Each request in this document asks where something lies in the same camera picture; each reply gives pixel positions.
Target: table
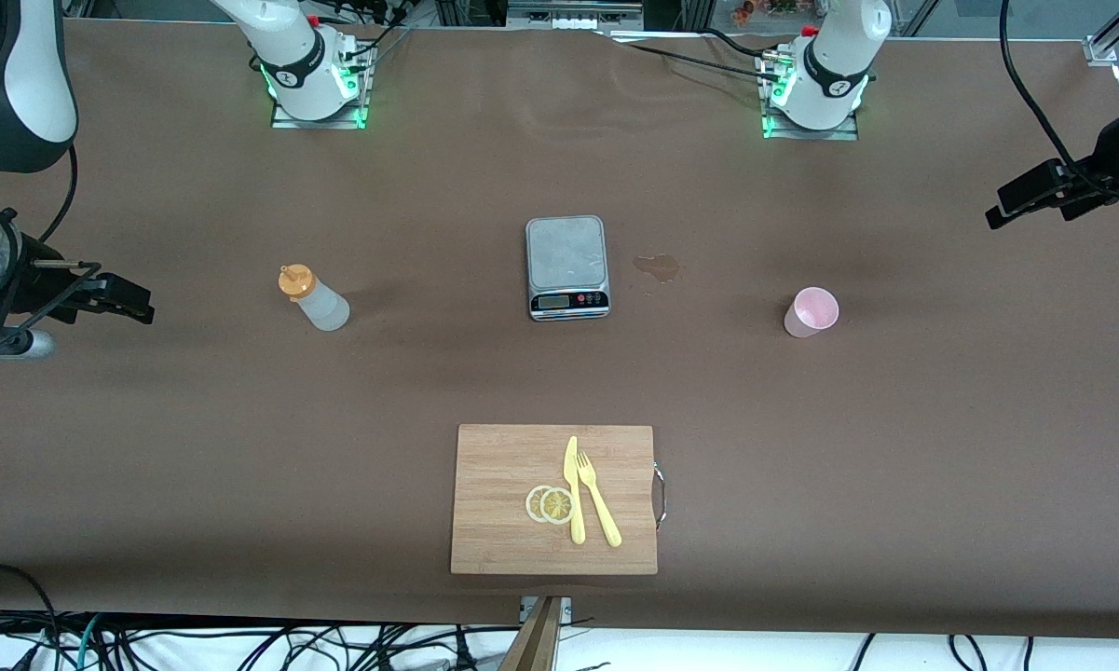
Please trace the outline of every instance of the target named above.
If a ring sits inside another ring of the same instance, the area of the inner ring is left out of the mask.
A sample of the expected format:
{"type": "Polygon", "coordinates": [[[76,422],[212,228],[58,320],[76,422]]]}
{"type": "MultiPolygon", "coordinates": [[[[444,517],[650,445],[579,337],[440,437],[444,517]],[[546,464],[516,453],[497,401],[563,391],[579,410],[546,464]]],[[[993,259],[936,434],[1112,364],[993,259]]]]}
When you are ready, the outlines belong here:
{"type": "MultiPolygon", "coordinates": [[[[991,41],[888,42],[856,143],[763,140],[750,82],[592,34],[420,30],[357,132],[271,131],[231,25],[66,47],[82,176],[51,244],[158,320],[0,361],[0,561],[58,607],[500,622],[564,594],[620,627],[1119,636],[1119,205],[986,229],[1054,155],[991,41]],[[534,323],[521,227],[576,214],[614,313],[534,323]],[[313,330],[286,263],[351,322],[313,330]],[[793,340],[810,284],[840,322],[793,340]],[[653,425],[658,576],[451,576],[461,423],[653,425]]],[[[1075,42],[1017,59],[1087,153],[1117,82],[1075,42]]],[[[38,230],[65,172],[0,176],[0,205],[38,230]]]]}

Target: wooden cutting board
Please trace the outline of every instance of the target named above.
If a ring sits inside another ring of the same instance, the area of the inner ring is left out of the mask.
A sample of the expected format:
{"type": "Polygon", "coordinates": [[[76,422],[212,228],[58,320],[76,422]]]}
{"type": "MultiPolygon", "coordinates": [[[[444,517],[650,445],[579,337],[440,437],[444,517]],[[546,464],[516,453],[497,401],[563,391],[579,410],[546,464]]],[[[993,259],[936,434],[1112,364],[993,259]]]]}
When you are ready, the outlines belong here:
{"type": "Polygon", "coordinates": [[[653,476],[649,426],[461,425],[452,574],[652,576],[658,573],[653,476]],[[621,531],[619,547],[605,542],[583,483],[584,545],[572,544],[567,523],[535,522],[526,514],[526,494],[537,485],[571,489],[563,461],[572,436],[596,467],[596,484],[621,531]]]}

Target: translucent plastic bottle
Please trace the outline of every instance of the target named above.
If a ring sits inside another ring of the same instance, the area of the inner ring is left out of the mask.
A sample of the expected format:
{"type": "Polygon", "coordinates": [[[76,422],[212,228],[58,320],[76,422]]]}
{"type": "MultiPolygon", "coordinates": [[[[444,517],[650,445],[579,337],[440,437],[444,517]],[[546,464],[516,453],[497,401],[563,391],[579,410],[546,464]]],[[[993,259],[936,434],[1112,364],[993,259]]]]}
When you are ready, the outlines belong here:
{"type": "Polygon", "coordinates": [[[314,272],[303,264],[283,265],[278,285],[291,301],[303,309],[303,313],[318,330],[335,331],[348,321],[351,313],[348,302],[321,283],[314,272]]]}

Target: yellow plastic knife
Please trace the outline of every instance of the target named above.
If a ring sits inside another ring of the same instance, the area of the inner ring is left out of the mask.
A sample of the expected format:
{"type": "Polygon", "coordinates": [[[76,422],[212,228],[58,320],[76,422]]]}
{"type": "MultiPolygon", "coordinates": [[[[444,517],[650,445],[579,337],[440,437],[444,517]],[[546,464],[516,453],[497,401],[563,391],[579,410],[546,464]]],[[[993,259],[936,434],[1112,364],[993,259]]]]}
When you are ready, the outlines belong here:
{"type": "Polygon", "coordinates": [[[567,441],[567,454],[563,457],[563,480],[571,488],[571,542],[584,545],[584,512],[580,510],[580,467],[576,466],[576,437],[567,441]]]}

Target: lemon slice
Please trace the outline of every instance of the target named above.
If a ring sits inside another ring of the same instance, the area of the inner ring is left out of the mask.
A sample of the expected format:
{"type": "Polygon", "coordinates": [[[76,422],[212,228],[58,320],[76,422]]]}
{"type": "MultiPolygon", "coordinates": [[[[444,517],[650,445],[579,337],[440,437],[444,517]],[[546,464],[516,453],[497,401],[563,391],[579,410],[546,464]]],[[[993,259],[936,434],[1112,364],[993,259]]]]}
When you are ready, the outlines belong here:
{"type": "Polygon", "coordinates": [[[543,492],[543,518],[551,523],[567,523],[571,519],[571,492],[567,489],[552,488],[543,492]]]}
{"type": "Polygon", "coordinates": [[[526,494],[526,514],[529,514],[535,522],[547,521],[547,518],[543,517],[543,494],[547,493],[549,489],[551,484],[539,484],[537,488],[530,489],[529,494],[526,494]]]}

